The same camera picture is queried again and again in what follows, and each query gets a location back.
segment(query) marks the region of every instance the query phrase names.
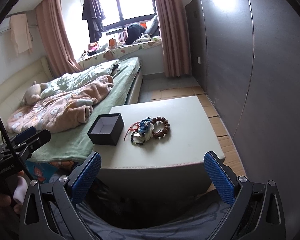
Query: gray wardrobe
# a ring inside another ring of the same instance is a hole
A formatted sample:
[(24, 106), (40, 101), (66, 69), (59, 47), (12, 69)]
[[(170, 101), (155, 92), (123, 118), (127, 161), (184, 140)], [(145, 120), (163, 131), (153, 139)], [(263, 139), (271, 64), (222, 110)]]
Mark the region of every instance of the gray wardrobe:
[(186, 13), (193, 76), (248, 179), (276, 181), (292, 239), (300, 229), (300, 17), (287, 0), (193, 0)]

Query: blue gripper pad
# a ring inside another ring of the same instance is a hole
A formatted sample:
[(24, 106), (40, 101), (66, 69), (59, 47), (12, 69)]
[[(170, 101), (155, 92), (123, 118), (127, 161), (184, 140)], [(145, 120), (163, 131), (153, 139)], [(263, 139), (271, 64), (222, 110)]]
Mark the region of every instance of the blue gripper pad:
[(208, 173), (213, 185), (216, 187), (223, 202), (232, 205), (234, 203), (234, 185), (228, 176), (221, 169), (219, 163), (210, 153), (206, 153), (203, 159), (203, 165)]
[(90, 163), (85, 167), (71, 188), (70, 200), (73, 205), (77, 205), (84, 200), (100, 168), (101, 156), (100, 154), (96, 154), (96, 156), (90, 160)]
[(23, 131), (22, 133), (19, 133), (16, 135), (16, 138), (14, 139), (15, 144), (19, 144), (24, 142), (25, 140), (28, 140), (30, 137), (34, 136), (37, 133), (37, 129), (35, 127), (30, 127), (27, 130)]

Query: white ottoman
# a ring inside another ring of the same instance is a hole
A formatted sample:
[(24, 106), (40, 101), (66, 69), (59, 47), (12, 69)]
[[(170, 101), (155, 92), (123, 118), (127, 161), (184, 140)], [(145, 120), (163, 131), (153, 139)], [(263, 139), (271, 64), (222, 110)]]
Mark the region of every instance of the white ottoman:
[[(211, 184), (203, 166), (204, 154), (225, 156), (209, 119), (196, 96), (115, 106), (124, 128), (117, 146), (95, 145), (102, 158), (98, 178), (124, 197), (170, 200), (206, 192)], [(147, 117), (165, 117), (170, 131), (134, 145), (127, 129)]]

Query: white leather headboard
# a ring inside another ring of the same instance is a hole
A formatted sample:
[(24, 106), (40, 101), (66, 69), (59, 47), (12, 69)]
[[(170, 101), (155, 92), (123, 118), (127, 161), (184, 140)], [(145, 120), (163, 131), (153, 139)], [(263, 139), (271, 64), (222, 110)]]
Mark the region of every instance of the white leather headboard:
[(42, 57), (2, 83), (0, 85), (0, 117), (3, 124), (6, 124), (9, 116), (18, 110), (26, 90), (32, 86), (33, 81), (40, 84), (52, 80), (47, 59)]

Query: cushion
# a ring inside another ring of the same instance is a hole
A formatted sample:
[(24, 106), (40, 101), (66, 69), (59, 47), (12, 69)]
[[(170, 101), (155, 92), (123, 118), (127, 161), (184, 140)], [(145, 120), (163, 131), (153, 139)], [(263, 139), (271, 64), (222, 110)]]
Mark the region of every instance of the cushion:
[(150, 27), (146, 29), (145, 34), (149, 34), (151, 37), (156, 33), (158, 34), (159, 30), (159, 22), (158, 22), (158, 16), (155, 15), (150, 22)]

